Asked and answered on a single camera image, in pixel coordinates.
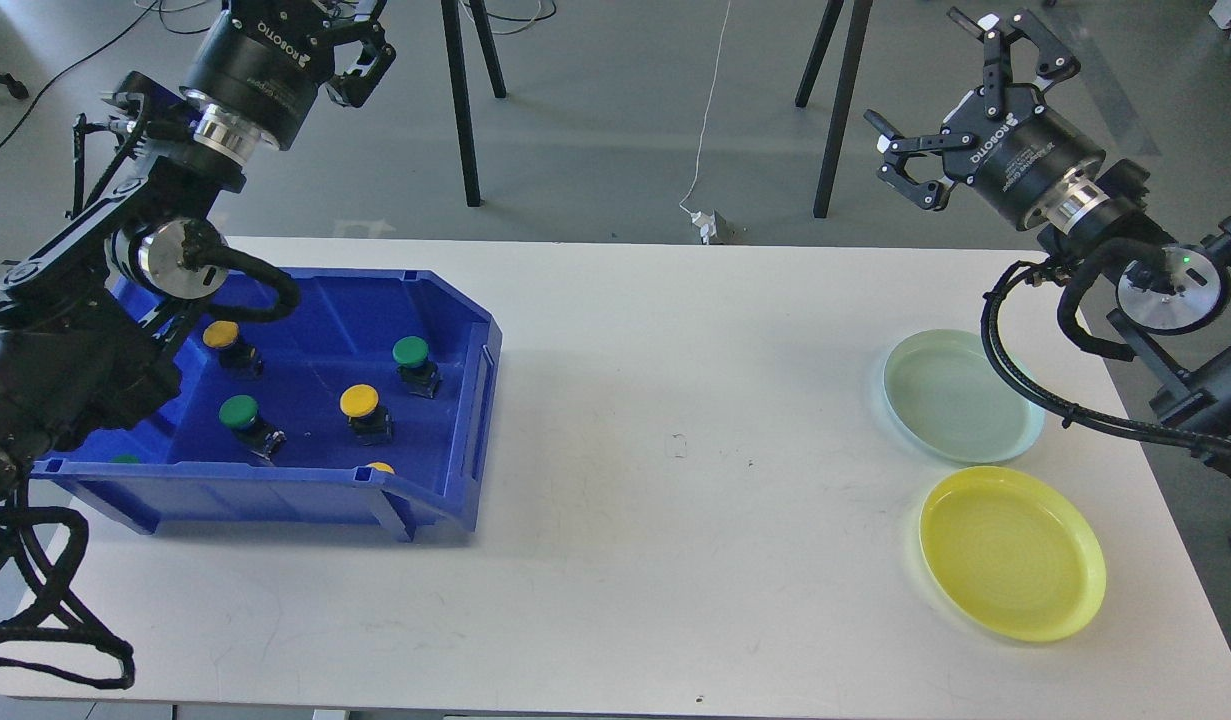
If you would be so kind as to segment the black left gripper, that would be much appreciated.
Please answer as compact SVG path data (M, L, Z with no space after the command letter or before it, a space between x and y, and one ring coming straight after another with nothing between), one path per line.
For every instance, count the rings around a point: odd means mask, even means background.
M223 1L181 92L196 108L219 105L289 150L319 87L342 108L362 108L396 59L382 12L387 1ZM311 36L321 32L321 46ZM331 76L327 47L359 44L353 66Z

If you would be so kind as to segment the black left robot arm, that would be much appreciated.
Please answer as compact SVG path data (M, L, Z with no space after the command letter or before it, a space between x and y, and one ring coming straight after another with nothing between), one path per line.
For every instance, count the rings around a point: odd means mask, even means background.
M178 90L134 71L108 96L114 161L53 240L0 278L0 502L49 450L130 430L180 391L199 318L277 322L291 274L208 214L260 143L291 149L321 89L359 108L395 58L382 1L225 1ZM134 161L113 182L118 164Z

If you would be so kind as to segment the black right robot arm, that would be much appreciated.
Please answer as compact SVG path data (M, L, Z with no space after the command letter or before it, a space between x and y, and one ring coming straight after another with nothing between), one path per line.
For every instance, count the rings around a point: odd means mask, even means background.
M966 186L1018 231L1037 229L1046 258L1018 261L985 293L980 336L988 364L1027 401L1145 446L1185 448L1231 478L1231 345L1190 369L1160 337L1215 322L1231 299L1231 217L1200 242L1179 242L1147 215L1147 170L1107 154L1048 102L1080 60L1035 14L949 18L982 46L982 78L932 135L907 137L876 111L879 178L923 210ZM1160 382L1153 421L1119 418L1060 398L1008 354L1000 310L1018 284L1060 287L1057 329L1086 354L1141 361Z

